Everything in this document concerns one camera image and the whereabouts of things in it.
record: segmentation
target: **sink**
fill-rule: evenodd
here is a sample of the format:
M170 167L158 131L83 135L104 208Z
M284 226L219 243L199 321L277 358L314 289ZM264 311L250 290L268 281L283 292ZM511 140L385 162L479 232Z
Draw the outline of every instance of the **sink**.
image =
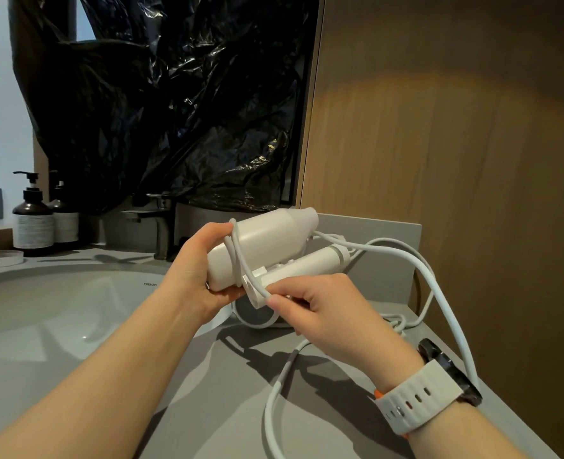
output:
M123 263L37 266L0 273L0 430L101 345L166 271ZM223 308L197 335L231 314Z

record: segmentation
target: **white watch strap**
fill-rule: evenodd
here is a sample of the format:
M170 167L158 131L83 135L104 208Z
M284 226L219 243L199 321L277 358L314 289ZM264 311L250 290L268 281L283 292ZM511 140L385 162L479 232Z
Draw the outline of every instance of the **white watch strap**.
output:
M461 394L454 379L437 361L431 361L376 400L376 405L393 432L403 435L437 416Z

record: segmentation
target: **finger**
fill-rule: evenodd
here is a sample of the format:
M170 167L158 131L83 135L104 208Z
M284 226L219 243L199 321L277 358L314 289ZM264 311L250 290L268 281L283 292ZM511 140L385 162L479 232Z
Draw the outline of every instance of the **finger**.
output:
M267 305L277 311L299 333L309 333L309 329L316 324L316 313L284 296L271 295L267 298Z
M230 222L225 222L224 224L210 222L188 239L186 245L189 245L191 248L195 247L205 250L209 253L214 246L222 243L223 239L230 235L232 230L233 225Z
M230 302L235 301L236 299L240 299L246 292L242 287L232 285L228 286L224 290L211 291L210 293L216 298L217 306L222 308Z
M267 286L272 295L288 295L310 302L319 287L319 278L311 275L287 277Z

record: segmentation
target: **wooden wall panel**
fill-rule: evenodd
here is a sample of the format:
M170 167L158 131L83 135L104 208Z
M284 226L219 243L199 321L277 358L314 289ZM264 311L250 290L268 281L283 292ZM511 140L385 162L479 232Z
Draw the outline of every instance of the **wooden wall panel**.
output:
M422 223L480 376L564 458L564 0L326 0L308 137L301 206Z

